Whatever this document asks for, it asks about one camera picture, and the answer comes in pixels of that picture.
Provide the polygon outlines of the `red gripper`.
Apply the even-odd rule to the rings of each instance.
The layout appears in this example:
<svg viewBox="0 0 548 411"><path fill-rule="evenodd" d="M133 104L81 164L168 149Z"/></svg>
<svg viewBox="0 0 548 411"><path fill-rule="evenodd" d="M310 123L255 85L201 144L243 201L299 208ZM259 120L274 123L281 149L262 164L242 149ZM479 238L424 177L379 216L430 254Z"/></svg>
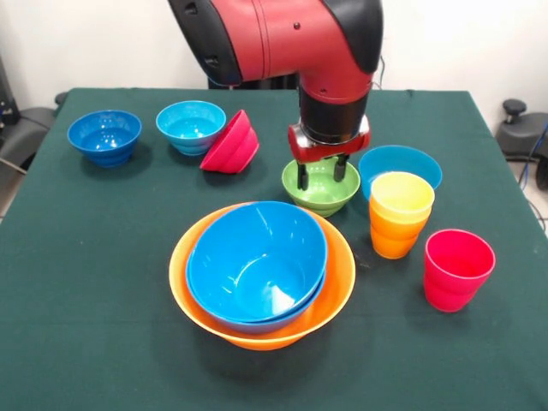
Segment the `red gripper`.
<svg viewBox="0 0 548 411"><path fill-rule="evenodd" d="M305 164L318 162L323 158L337 156L334 167L334 180L341 182L346 174L348 156L365 149L371 139L370 124L367 116L361 118L358 134L349 141L327 145L318 143L308 137L299 123L290 125L288 141L290 150L297 163L297 187L300 190L308 188L308 173Z"/></svg>

